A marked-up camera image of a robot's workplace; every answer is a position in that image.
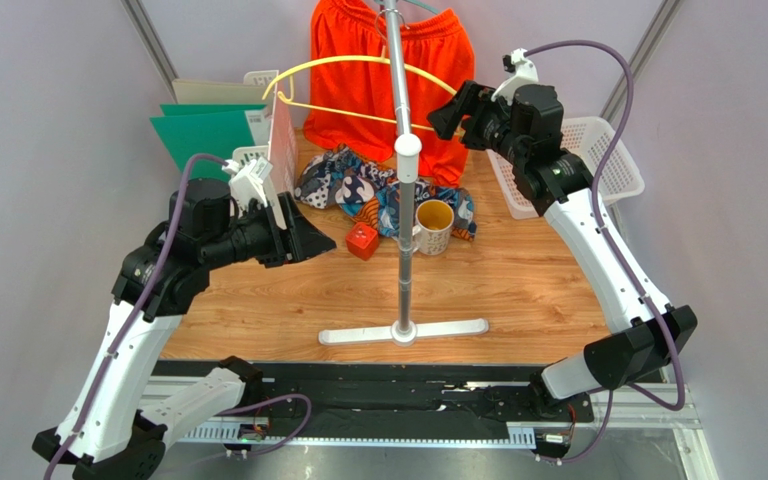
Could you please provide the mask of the blue patterned shorts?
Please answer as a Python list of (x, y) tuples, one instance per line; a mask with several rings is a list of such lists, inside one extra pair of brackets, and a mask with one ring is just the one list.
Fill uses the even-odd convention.
[[(344, 144), (313, 157), (300, 175), (294, 197), (318, 209), (337, 206), (382, 236), (396, 238), (399, 234), (400, 183), (396, 170), (369, 161)], [(453, 209), (454, 237), (475, 239), (475, 205), (467, 189), (417, 180), (415, 203), (429, 200), (440, 200)]]

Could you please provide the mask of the yellow clothes hanger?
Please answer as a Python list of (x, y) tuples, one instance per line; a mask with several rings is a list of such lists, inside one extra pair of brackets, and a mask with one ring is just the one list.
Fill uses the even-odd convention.
[[(418, 79), (450, 96), (455, 88), (439, 76), (406, 64), (406, 79)], [(332, 55), (309, 60), (278, 73), (267, 82), (266, 93), (290, 107), (394, 125), (390, 61), (381, 55)], [(412, 131), (429, 131), (426, 121), (411, 113)]]

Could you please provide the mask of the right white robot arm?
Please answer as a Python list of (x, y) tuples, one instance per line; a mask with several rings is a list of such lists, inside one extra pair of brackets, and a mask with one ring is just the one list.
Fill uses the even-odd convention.
[(490, 150), (511, 166), (518, 191), (570, 249), (610, 333), (581, 353), (532, 375), (527, 404), (554, 418), (598, 389), (614, 391), (672, 366), (698, 325), (689, 306), (674, 306), (649, 280), (604, 212), (597, 178), (564, 148), (564, 109), (551, 86), (517, 88), (511, 100), (474, 81), (462, 84), (427, 120), (444, 140), (462, 135), (470, 150)]

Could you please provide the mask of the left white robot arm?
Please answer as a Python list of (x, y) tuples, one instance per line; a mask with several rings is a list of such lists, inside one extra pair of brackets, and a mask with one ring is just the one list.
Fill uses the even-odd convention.
[(199, 178), (169, 202), (168, 219), (122, 263), (101, 348), (74, 406), (32, 444), (50, 467), (71, 465), (77, 479), (147, 479), (174, 443), (209, 418), (257, 409), (263, 374), (235, 356), (160, 402), (141, 398), (213, 271), (248, 260), (267, 268), (300, 263), (336, 246), (288, 193), (265, 205), (235, 199), (224, 181)]

